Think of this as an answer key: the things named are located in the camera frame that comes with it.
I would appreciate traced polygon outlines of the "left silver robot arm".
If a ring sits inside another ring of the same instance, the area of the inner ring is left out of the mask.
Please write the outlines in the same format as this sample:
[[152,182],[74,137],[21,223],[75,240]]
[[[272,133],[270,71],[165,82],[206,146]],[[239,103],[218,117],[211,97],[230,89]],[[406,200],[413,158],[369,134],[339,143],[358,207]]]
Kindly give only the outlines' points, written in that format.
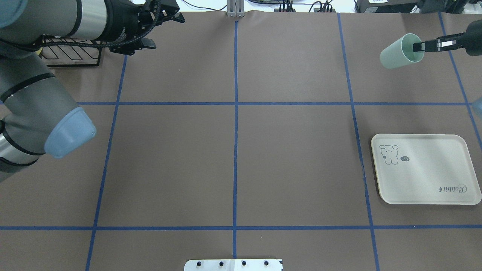
[[133,55],[155,49],[147,35],[184,23],[175,0],[2,0],[1,180],[49,154],[63,158],[91,141],[96,127],[37,54],[48,46],[108,48]]

